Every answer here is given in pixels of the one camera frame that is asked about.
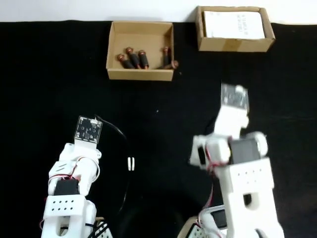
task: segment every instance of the black cloth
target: black cloth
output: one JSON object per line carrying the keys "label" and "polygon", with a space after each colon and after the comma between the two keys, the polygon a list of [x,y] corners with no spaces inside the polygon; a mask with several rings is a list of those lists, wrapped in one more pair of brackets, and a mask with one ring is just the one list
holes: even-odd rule
{"label": "black cloth", "polygon": [[[158,208],[172,203],[183,221],[196,215],[209,196],[211,178],[187,161],[193,136],[204,133],[217,115],[225,82],[249,89],[250,124],[244,133],[267,135],[285,236],[314,237],[317,26],[273,24],[277,40],[266,54],[199,52],[195,24],[174,27],[180,66],[173,81],[144,82],[108,79],[110,22],[0,23],[3,163],[14,163],[3,175],[19,179],[19,194],[30,201],[15,203],[11,214],[32,224],[30,234],[40,233],[48,171],[64,144],[73,141],[78,116],[98,114],[126,133],[134,151],[127,207],[144,199]],[[88,198],[99,216],[113,219],[129,178],[125,143],[104,126],[99,149],[101,176]],[[221,204],[219,187],[213,204]],[[173,233],[166,231],[165,237]]]}

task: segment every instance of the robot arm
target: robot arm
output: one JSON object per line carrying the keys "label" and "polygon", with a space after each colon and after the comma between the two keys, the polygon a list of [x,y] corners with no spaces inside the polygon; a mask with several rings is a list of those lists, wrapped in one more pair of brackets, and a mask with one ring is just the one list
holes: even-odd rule
{"label": "robot arm", "polygon": [[[240,136],[249,121],[247,90],[226,84],[221,87],[214,132],[194,137],[190,164],[215,172],[224,206],[203,209],[197,226],[210,238],[284,238],[272,193],[266,137],[261,132]],[[246,195],[250,204],[244,202]],[[218,226],[223,217],[225,226]]]}
{"label": "robot arm", "polygon": [[[80,117],[74,144],[66,143],[49,172],[42,238],[90,238],[96,219],[94,203],[86,200],[97,180],[102,154],[97,149],[102,122]],[[96,231],[111,238],[106,223]]]}

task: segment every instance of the open cardboard box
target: open cardboard box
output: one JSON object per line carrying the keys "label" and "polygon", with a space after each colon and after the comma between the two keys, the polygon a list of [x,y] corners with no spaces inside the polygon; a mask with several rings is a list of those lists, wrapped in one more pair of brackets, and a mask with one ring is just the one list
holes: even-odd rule
{"label": "open cardboard box", "polygon": [[[204,11],[255,11],[261,14],[264,39],[228,39],[206,37]],[[254,6],[198,6],[196,30],[199,51],[266,52],[275,41],[271,23],[265,8]]]}
{"label": "open cardboard box", "polygon": [[[156,69],[163,65],[164,46],[171,49],[174,60],[173,24],[167,22],[114,21],[109,34],[106,68],[109,79],[171,81],[172,69]],[[146,52],[149,69],[125,69],[117,60],[127,47]]]}

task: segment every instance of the copper battery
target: copper battery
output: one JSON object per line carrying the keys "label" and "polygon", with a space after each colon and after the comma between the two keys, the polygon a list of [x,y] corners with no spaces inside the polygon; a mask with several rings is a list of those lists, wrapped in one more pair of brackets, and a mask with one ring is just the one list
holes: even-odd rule
{"label": "copper battery", "polygon": [[133,64],[133,66],[135,68],[141,68],[139,57],[135,53],[133,53],[133,48],[127,47],[125,50],[126,50],[128,56]]}
{"label": "copper battery", "polygon": [[123,54],[119,54],[119,55],[117,56],[117,59],[121,62],[122,66],[123,66],[124,68],[135,68],[135,67],[133,66],[133,64],[131,63],[130,60],[125,59],[125,57],[124,57]]}
{"label": "copper battery", "polygon": [[158,67],[157,69],[177,69],[178,66],[179,66],[178,61],[177,60],[172,60],[172,62],[170,64]]}
{"label": "copper battery", "polygon": [[145,51],[143,51],[143,50],[139,51],[139,58],[140,58],[142,67],[144,69],[149,69],[149,62],[148,62],[148,58],[147,58]]}
{"label": "copper battery", "polygon": [[171,58],[169,55],[169,47],[165,46],[163,48],[163,66],[169,65],[171,63]]}

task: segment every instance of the white paper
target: white paper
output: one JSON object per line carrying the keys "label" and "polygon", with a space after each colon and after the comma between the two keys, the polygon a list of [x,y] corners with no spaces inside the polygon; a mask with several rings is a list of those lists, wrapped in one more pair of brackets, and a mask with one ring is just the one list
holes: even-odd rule
{"label": "white paper", "polygon": [[204,11],[207,37],[234,39],[265,38],[262,18],[259,12]]}

